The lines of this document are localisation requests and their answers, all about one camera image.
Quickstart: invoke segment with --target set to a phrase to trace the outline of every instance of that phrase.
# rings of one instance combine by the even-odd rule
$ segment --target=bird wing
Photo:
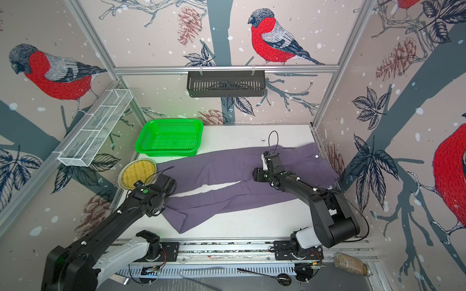
[[[263,33],[261,37],[268,45],[281,51],[286,51],[286,47],[295,41],[295,37],[281,27],[278,21],[275,21],[275,26],[271,32]]]
[[[45,77],[53,82],[69,83],[87,76],[106,72],[97,66],[90,66],[71,58],[56,57],[44,53],[50,63],[50,70]]]

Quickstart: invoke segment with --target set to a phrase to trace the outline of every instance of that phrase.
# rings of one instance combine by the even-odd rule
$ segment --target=white wire basket
[[[113,127],[133,99],[126,89],[113,89],[76,136],[60,153],[58,160],[66,166],[88,167]]]

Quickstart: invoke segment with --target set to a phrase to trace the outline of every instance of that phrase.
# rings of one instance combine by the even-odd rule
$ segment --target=black wire basket
[[[265,94],[265,71],[188,72],[189,96],[262,97]]]

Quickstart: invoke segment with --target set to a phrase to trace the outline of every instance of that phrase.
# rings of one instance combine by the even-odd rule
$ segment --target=bird illustration
[[[93,79],[100,73],[107,72],[96,66],[85,65],[71,58],[57,57],[38,50],[29,44],[20,44],[10,51],[11,67],[16,74],[24,75],[50,97],[60,100],[76,100],[77,112],[79,99],[91,91]]]
[[[391,18],[394,18],[395,14],[398,11],[398,9],[402,8],[402,9],[406,10],[406,17],[405,17],[405,19],[406,19],[406,18],[411,18],[411,15],[408,15],[408,8],[410,8],[411,6],[413,6],[414,4],[418,3],[421,0],[394,0],[394,1],[397,4],[397,9],[396,9],[395,13],[393,14],[393,16]]]
[[[445,230],[438,222],[431,221],[445,233],[446,241],[443,243],[450,244],[450,235],[456,230],[466,228],[466,123],[439,145],[432,166],[435,187],[420,184],[415,173],[408,173],[414,176],[418,185],[414,195],[419,193],[420,187],[436,193],[458,219],[458,223],[450,230]]]
[[[252,25],[253,48],[265,59],[264,65],[271,61],[281,62],[284,65],[290,59],[305,59],[316,65],[323,65],[311,58],[295,37],[281,27],[272,10],[257,9],[251,14],[247,23]]]

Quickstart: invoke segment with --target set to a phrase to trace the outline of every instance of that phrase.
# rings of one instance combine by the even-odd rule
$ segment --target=bird head
[[[26,74],[32,73],[31,66],[29,65],[29,57],[37,52],[38,49],[29,44],[23,43],[15,46],[10,51],[10,63],[16,74],[24,72]]]
[[[259,24],[262,22],[262,20],[269,18],[269,17],[271,18],[275,17],[272,10],[268,8],[257,9],[251,14],[251,17],[249,17],[249,21],[247,23],[252,24],[254,28],[257,28]]]

